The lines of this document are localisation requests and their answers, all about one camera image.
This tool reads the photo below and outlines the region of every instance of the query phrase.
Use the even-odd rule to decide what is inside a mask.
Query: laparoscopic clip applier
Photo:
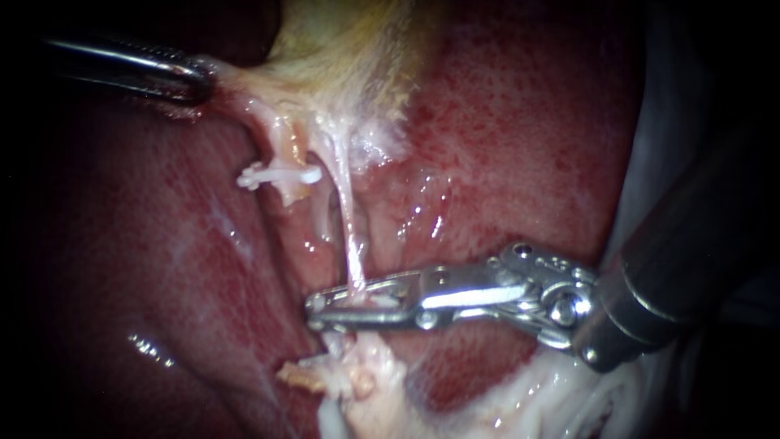
[[[479,263],[431,265],[368,282],[372,303],[337,287],[309,296],[316,331],[429,330],[464,319],[508,322],[609,372],[658,350],[717,310],[769,262],[776,222],[765,139],[741,127],[709,138],[600,272],[528,242]]]

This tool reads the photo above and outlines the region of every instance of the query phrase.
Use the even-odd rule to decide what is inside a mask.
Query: metal surgical instrument
[[[178,106],[198,106],[213,92],[207,66],[170,47],[72,33],[46,36],[41,42],[56,76]]]
[[[765,209],[769,161],[761,134],[710,141],[601,272],[515,242],[477,263],[432,265],[368,283],[369,306],[347,287],[305,302],[316,331],[444,328],[497,319],[609,372],[701,324],[745,276],[769,261],[776,222]]]

